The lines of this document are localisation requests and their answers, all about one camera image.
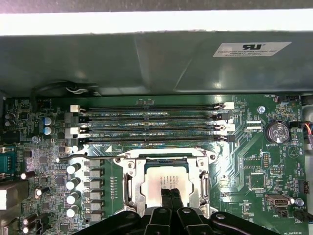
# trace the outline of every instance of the metal panel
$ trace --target metal panel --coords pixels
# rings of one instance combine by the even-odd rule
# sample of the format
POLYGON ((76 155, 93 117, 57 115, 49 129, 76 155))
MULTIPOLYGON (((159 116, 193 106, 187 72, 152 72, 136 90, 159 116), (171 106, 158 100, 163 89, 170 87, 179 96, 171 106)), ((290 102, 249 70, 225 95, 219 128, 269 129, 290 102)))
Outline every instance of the metal panel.
POLYGON ((310 0, 2 0, 0 13, 291 9, 313 7, 310 0))
POLYGON ((0 89, 95 82, 102 95, 312 91, 311 32, 167 32, 0 38, 0 89), (272 57, 217 58, 221 43, 292 42, 272 57))

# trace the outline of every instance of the motherboard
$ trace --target motherboard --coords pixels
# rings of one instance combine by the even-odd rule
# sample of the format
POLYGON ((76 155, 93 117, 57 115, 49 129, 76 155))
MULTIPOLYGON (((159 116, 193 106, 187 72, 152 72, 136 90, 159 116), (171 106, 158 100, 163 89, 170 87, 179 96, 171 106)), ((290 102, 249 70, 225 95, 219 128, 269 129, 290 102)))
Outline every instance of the motherboard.
POLYGON ((207 218, 224 211, 309 234, 299 96, 47 98, 36 112, 27 98, 4 104, 0 180, 28 191, 9 231, 70 235, 124 210, 143 215, 160 206, 161 188, 178 188, 207 218))

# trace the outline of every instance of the capacitor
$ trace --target capacitor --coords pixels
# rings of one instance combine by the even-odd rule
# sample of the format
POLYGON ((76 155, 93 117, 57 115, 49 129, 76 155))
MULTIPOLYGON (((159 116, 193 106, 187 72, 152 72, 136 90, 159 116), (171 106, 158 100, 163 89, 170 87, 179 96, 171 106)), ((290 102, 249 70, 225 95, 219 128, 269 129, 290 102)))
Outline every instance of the capacitor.
POLYGON ((21 180, 28 180, 36 176, 36 172, 31 170, 21 174, 21 180))
POLYGON ((50 188, 48 186, 45 186, 43 188, 38 188, 37 191, 36 191, 36 195, 38 197, 42 196, 44 193, 47 193, 50 191, 50 188))
POLYGON ((26 227, 23 228, 23 233, 28 234, 30 231, 32 231, 35 228, 35 221, 28 224, 26 227))
POLYGON ((43 131, 43 133, 45 134, 45 135, 53 135, 54 133, 55 133, 55 128, 54 127, 50 127, 50 126, 46 126, 45 128, 44 128, 44 131, 43 131))
POLYGON ((76 171, 80 169, 81 165, 79 163, 74 163, 72 165, 69 165, 67 167, 67 173, 68 174, 74 174, 76 171))
POLYGON ((4 117, 5 119, 12 121, 15 119, 15 114, 6 114, 4 117))
POLYGON ((80 192, 72 192, 70 196, 67 197, 67 203, 73 205, 80 198, 80 192))
POLYGON ((12 127, 12 126, 15 126, 15 122, 14 122, 14 121, 6 121, 6 122, 4 123, 4 125, 5 125, 6 127, 12 127))
POLYGON ((54 118, 50 118, 50 117, 44 118, 44 125, 45 126, 50 126, 50 125, 54 125, 54 124, 55 124, 54 118))
POLYGON ((67 182, 66 187, 68 190, 74 189, 78 184, 80 183, 79 178, 73 178, 70 181, 67 182))
POLYGON ((37 217, 38 217, 38 214, 33 213, 23 220, 23 224, 28 225, 28 224, 32 223, 37 217))
POLYGON ((299 207, 302 207, 302 206, 304 206, 304 201, 303 201, 301 198, 297 198, 297 199, 295 200, 295 204, 296 204, 297 206, 299 206, 299 207))
POLYGON ((276 121, 265 127, 264 135, 271 143, 286 143, 290 138, 290 130, 285 123, 276 121))
POLYGON ((79 211, 79 207, 77 205, 73 205, 70 207, 70 209, 67 210, 67 216, 68 218, 73 218, 75 214, 77 214, 79 211))
POLYGON ((38 136, 33 136, 33 137, 31 138, 31 141, 32 141, 33 143, 39 143, 39 142, 40 142, 40 138, 39 138, 38 136))

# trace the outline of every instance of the wire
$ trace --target wire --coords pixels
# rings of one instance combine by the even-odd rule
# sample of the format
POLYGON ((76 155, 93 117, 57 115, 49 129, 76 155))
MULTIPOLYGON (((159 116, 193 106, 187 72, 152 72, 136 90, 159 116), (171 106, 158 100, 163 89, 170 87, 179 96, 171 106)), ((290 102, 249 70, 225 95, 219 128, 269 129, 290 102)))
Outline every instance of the wire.
POLYGON ((56 162, 57 163, 61 163, 61 162, 66 162, 69 161, 73 158, 86 158, 89 160, 105 160, 105 159, 113 159, 113 158, 124 158, 125 156, 99 156, 99 157, 91 157, 91 156, 87 156, 85 154, 72 154, 69 155, 68 157, 64 157, 64 158, 57 158, 56 162))
POLYGON ((44 85, 44 86, 34 87, 30 93, 30 103, 31 103, 32 112, 35 113, 38 109, 38 103, 37 103, 36 95, 38 95, 39 93, 48 91, 48 90, 64 88, 64 87, 71 87, 72 89, 75 89, 77 86, 76 86, 76 83, 74 83, 74 82, 60 81, 60 82, 50 83, 50 84, 44 85))
POLYGON ((312 135, 312 130, 311 130, 311 128, 310 128, 310 124, 309 123, 305 123, 304 124, 306 127, 307 127, 307 129, 308 129, 308 134, 309 135, 312 135))

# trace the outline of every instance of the sticker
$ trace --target sticker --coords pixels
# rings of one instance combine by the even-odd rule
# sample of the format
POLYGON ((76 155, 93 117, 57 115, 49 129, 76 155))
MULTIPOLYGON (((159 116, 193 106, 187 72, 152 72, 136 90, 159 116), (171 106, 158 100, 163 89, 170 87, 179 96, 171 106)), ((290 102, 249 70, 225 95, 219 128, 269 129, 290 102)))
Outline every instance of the sticker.
POLYGON ((213 57, 273 56, 290 43, 222 43, 213 57))

